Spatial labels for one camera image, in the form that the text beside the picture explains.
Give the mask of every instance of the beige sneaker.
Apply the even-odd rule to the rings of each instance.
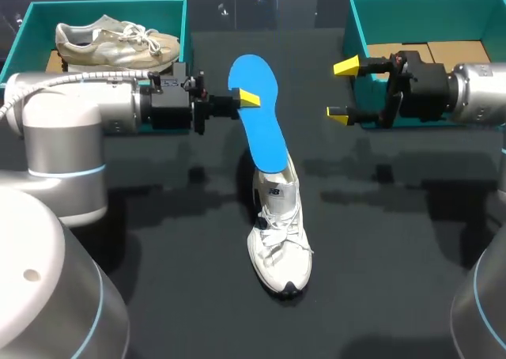
[[[151,70],[161,72],[179,58],[179,39],[103,15],[85,26],[56,26],[56,48],[69,71]]]

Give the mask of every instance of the shoe tongue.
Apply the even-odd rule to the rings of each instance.
[[[102,32],[102,28],[97,28],[93,30],[92,34],[92,41],[95,41],[95,39],[98,37],[98,35]]]
[[[271,183],[266,185],[266,206],[275,215],[293,211],[296,207],[296,188],[293,183]]]

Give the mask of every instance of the silver robot arm segment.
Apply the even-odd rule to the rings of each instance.
[[[239,90],[212,96],[203,72],[172,75],[132,70],[82,74],[23,73],[7,82],[5,115],[25,139],[27,172],[0,171],[0,185],[45,203],[68,227],[88,225],[107,210],[104,134],[144,131],[203,134],[210,116],[238,119]]]
[[[70,228],[98,221],[108,200],[96,103],[37,93],[22,114],[28,170],[0,171],[0,185],[36,197]]]

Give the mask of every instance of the robotic arm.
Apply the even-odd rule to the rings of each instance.
[[[239,118],[242,92],[213,96],[204,76],[174,63],[172,76],[145,71],[14,74],[0,118],[25,140],[28,170],[0,171],[0,186],[35,196],[68,227],[107,210],[103,135],[205,131],[211,116]]]
[[[442,64],[425,63],[415,51],[389,59],[354,57],[336,64],[337,75],[388,72],[385,108],[377,113],[328,108],[327,115],[347,126],[374,122],[390,128],[397,115],[422,122],[449,119],[465,125],[498,127],[506,122],[506,64],[459,64],[446,74]],[[506,132],[500,161],[498,194],[506,202]],[[506,357],[506,227],[483,252],[451,306],[451,335],[466,359]]]
[[[416,51],[386,58],[358,56],[334,66],[334,74],[362,77],[389,73],[385,107],[379,112],[331,107],[327,115],[346,126],[376,123],[391,128],[397,115],[422,122],[451,120],[463,125],[498,127],[506,123],[506,63],[458,64],[450,74],[444,65],[421,61]],[[506,152],[506,133],[503,152]],[[506,155],[500,162],[498,194],[506,203]]]

